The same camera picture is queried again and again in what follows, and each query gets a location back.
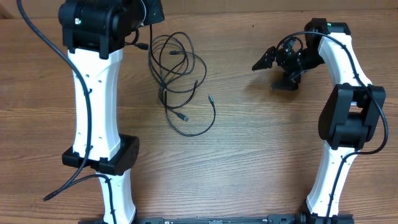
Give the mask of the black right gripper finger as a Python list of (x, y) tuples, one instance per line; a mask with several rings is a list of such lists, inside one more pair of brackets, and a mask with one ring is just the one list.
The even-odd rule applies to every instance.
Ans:
[(272, 85), (273, 90), (288, 90), (288, 91), (295, 91), (299, 88), (299, 83), (301, 81), (301, 75), (294, 75), (284, 73), (281, 80), (275, 82)]
[(252, 71), (272, 68), (276, 57), (276, 47), (269, 47), (264, 55), (252, 66)]

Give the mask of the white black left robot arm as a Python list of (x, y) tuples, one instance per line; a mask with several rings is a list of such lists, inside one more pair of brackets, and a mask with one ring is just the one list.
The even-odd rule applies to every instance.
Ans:
[(62, 162), (95, 170), (103, 192), (103, 223), (134, 223), (131, 169), (139, 139), (118, 131), (118, 74), (126, 37), (142, 26), (162, 22), (162, 3), (66, 1), (58, 19), (68, 58), (76, 68), (76, 134)]

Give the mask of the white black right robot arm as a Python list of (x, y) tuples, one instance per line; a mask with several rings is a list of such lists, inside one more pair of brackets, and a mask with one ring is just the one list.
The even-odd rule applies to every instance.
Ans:
[(272, 68), (273, 63), (284, 70), (281, 81), (272, 85), (274, 90), (297, 90), (302, 74), (325, 64), (333, 91), (318, 120), (323, 154), (303, 208), (296, 215), (269, 215), (266, 223), (353, 223), (352, 215), (339, 213), (340, 196), (353, 161), (364, 154), (362, 149), (380, 121), (384, 138), (372, 153), (387, 143), (388, 125), (382, 110), (385, 89), (373, 85), (361, 69), (345, 22), (313, 18), (302, 32), (268, 48), (252, 70)]

